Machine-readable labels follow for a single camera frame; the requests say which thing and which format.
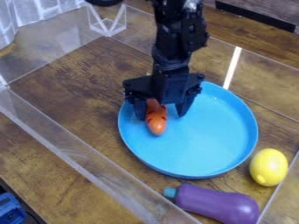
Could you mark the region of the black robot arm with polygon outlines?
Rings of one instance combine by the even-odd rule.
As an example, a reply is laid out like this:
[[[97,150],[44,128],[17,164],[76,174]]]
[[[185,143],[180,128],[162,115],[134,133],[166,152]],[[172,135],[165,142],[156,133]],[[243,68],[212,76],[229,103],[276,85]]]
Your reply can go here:
[[[189,72],[192,53],[207,45],[209,34],[201,13],[201,0],[149,0],[153,6],[156,36],[152,47],[152,74],[122,81],[125,100],[134,116],[145,119],[145,101],[172,104],[178,116],[189,110],[201,92],[204,75]]]

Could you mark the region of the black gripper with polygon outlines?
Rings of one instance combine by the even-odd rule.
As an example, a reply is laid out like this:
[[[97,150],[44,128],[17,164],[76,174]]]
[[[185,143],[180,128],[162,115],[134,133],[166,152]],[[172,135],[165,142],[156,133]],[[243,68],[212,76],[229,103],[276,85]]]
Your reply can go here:
[[[133,106],[134,116],[145,119],[145,99],[154,98],[161,104],[174,104],[176,113],[182,117],[201,92],[201,73],[158,73],[124,80],[125,99]]]

